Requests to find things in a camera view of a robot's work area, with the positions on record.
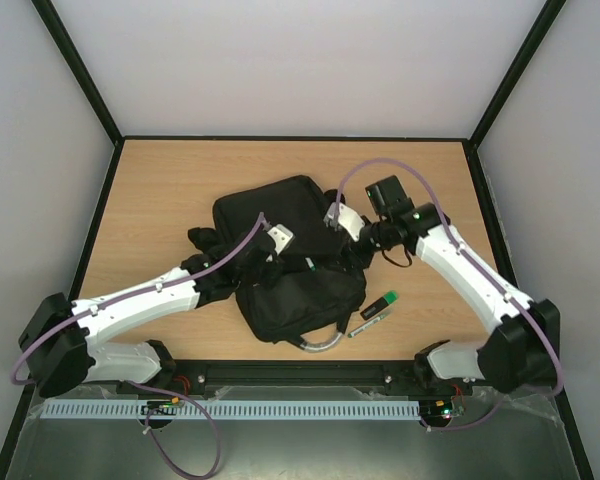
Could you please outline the green capped marker pen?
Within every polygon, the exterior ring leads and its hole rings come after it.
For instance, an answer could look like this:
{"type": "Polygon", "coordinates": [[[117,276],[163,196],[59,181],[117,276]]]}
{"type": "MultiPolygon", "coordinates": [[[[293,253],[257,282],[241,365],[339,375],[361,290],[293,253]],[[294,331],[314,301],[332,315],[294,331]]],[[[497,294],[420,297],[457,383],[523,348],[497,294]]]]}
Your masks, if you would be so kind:
{"type": "Polygon", "coordinates": [[[352,331],[350,331],[347,334],[348,338],[355,338],[356,336],[360,335],[361,333],[369,330],[371,327],[375,326],[376,324],[378,324],[379,322],[383,321],[385,318],[387,318],[389,316],[389,313],[383,313],[380,314],[368,321],[366,321],[363,325],[353,329],[352,331]]]}

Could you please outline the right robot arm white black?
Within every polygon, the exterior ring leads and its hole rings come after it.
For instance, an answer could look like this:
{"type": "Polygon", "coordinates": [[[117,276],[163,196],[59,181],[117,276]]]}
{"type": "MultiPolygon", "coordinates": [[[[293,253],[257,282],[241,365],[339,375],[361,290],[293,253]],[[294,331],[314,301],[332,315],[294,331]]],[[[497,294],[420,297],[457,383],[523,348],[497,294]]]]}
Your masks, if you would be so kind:
{"type": "Polygon", "coordinates": [[[462,238],[437,200],[413,204],[396,176],[367,186],[378,221],[342,202],[327,221],[344,229],[349,248],[364,259],[396,246],[436,271],[468,304],[487,333],[484,343],[441,340],[414,357],[418,384],[440,390],[452,379],[484,381],[501,393],[520,387],[558,388],[560,312],[504,279],[462,238]]]}

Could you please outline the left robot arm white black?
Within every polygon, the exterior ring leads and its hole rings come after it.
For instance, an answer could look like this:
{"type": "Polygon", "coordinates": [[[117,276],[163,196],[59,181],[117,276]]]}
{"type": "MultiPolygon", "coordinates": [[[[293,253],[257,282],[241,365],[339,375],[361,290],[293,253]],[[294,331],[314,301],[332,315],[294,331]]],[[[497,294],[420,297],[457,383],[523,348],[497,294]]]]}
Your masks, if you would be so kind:
{"type": "Polygon", "coordinates": [[[283,225],[256,225],[234,244],[220,244],[146,282],[112,294],[70,301],[44,298],[21,333],[10,373],[44,398],[93,382],[157,384],[174,362],[163,343],[121,344],[116,337],[153,320],[223,301],[266,273],[294,240],[283,225]]]}

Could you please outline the blue capped marker pen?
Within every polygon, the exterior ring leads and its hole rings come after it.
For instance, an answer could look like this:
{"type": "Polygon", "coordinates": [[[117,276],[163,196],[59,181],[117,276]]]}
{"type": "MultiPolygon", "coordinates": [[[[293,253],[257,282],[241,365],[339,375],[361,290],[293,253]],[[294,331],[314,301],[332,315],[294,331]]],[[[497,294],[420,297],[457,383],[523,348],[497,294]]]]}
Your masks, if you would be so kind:
{"type": "Polygon", "coordinates": [[[309,270],[315,271],[316,267],[315,267],[314,262],[311,260],[311,258],[305,257],[305,262],[306,262],[309,270]]]}

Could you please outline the black student bag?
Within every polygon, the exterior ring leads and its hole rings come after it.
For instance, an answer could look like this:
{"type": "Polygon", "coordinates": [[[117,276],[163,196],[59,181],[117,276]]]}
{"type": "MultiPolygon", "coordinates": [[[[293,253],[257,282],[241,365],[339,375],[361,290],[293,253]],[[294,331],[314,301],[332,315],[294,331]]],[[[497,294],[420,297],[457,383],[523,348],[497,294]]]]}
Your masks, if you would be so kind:
{"type": "Polygon", "coordinates": [[[344,334],[364,303],[363,265],[346,251],[344,234],[324,222],[334,199],[334,191],[324,192],[310,177],[297,175],[217,199],[213,227],[189,230],[196,253],[234,244],[256,225],[282,224],[295,235],[280,255],[283,272],[272,288],[239,286],[230,296],[258,340],[299,348],[304,334],[329,325],[344,334]]]}

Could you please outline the green black highlighter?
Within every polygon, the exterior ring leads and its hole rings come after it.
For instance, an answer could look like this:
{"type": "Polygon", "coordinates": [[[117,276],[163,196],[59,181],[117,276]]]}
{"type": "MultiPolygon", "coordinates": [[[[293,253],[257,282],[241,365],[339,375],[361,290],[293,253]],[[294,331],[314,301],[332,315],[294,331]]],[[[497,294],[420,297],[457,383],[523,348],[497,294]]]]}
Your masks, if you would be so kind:
{"type": "Polygon", "coordinates": [[[375,318],[381,312],[386,310],[390,305],[395,303],[398,298],[399,295],[394,290],[385,293],[383,296],[375,300],[373,303],[365,307],[360,312],[361,318],[365,321],[375,318]]]}

